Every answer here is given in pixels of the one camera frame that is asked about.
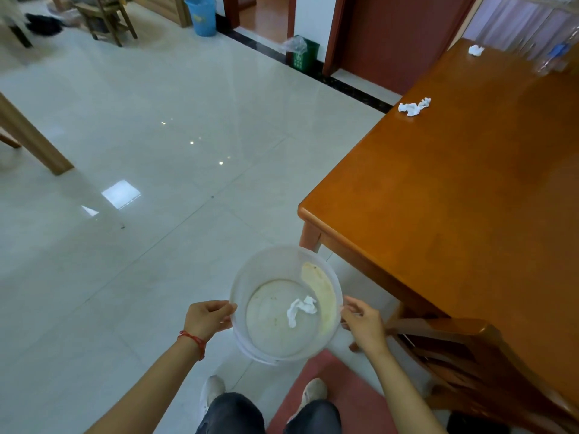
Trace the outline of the brown wooden chair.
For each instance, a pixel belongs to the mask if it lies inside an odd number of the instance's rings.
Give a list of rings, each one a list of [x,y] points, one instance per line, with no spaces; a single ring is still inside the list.
[[[533,373],[479,319],[419,318],[401,304],[384,325],[435,379],[426,402],[532,434],[579,434],[579,407]]]

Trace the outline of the pink floor mat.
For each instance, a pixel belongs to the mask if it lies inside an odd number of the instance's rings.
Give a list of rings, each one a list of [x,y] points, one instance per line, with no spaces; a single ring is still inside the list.
[[[305,363],[267,427],[267,434],[283,434],[286,422],[300,405],[306,385],[322,379],[328,397],[339,410],[343,434],[397,434],[386,399],[350,370],[328,349]]]

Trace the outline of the person's white shoe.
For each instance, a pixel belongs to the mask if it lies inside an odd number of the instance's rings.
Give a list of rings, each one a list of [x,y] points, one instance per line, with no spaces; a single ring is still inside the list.
[[[291,422],[309,403],[326,398],[328,398],[328,387],[326,383],[321,378],[314,378],[304,388],[299,408],[296,413],[288,419],[287,423]]]
[[[213,401],[226,393],[224,380],[218,375],[212,375],[206,379],[200,393],[199,419],[202,420],[208,412]]]

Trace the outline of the person's left hand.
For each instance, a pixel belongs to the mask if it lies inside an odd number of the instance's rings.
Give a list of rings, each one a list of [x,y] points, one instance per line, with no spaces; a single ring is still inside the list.
[[[198,338],[206,344],[216,333],[233,326],[231,321],[233,315],[212,315],[205,309],[204,302],[189,306],[182,331],[184,335]]]

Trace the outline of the brown wooden table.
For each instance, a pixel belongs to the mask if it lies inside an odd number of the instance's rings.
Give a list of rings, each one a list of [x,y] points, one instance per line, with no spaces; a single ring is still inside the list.
[[[481,319],[579,406],[579,74],[459,40],[299,204],[418,315]]]

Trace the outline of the person's left jeans leg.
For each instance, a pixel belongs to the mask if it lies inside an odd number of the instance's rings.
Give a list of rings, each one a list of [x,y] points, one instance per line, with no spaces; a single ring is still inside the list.
[[[243,394],[226,392],[209,405],[195,434],[266,434],[264,417]]]

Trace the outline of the person's right white shoe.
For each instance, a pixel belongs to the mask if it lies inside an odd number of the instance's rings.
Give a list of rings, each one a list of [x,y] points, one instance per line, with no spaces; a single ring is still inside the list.
[[[321,378],[314,378],[304,388],[299,408],[296,413],[288,419],[287,423],[291,422],[309,403],[326,398],[328,398],[328,387],[326,383]]]

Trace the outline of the clear plastic bucket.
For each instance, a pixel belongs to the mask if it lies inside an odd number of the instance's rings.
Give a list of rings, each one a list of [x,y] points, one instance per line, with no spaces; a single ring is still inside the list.
[[[296,299],[317,300],[317,313],[299,312],[289,328],[286,311]],[[265,365],[285,365],[316,356],[340,323],[343,295],[333,268],[317,253],[297,245],[268,247],[238,271],[230,302],[236,343],[244,355]]]

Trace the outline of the person's jeans leg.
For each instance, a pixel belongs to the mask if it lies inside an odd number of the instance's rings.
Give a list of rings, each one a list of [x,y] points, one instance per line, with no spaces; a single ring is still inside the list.
[[[342,434],[339,410],[325,399],[311,401],[287,422],[284,434]]]
[[[264,417],[243,394],[226,392],[209,405],[195,434],[266,434]]]

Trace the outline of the black cloth bundle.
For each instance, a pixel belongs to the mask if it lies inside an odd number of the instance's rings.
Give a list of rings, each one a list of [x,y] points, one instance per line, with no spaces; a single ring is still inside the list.
[[[58,18],[25,13],[26,28],[36,36],[52,37],[62,32],[64,24]]]

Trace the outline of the red-brown wooden door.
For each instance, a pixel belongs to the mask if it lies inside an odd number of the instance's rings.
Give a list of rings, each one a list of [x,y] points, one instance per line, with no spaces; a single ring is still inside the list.
[[[476,0],[336,0],[322,73],[404,95],[449,48]]]

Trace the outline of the small light wooden chair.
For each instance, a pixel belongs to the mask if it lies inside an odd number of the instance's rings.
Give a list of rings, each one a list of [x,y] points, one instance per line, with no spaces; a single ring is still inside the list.
[[[134,26],[126,12],[127,0],[70,0],[81,15],[84,27],[95,41],[100,37],[122,47],[119,34],[129,32],[138,39]]]

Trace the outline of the person's left white shoe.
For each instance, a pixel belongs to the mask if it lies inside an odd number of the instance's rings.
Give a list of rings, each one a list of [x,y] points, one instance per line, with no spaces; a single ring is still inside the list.
[[[206,379],[200,393],[199,419],[202,420],[208,412],[213,401],[226,393],[224,380],[218,375],[212,375]]]

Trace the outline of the blue plastic bucket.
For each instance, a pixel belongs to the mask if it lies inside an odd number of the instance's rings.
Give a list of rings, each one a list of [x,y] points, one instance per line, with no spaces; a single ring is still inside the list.
[[[195,34],[200,37],[213,37],[217,34],[216,1],[184,0]]]

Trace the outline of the clear plastic bottle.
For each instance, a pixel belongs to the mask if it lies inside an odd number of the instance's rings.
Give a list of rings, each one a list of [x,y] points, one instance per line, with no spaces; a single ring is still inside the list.
[[[546,76],[560,65],[562,58],[568,53],[572,44],[568,41],[557,43],[546,55],[539,58],[533,66],[533,72],[538,76]]]

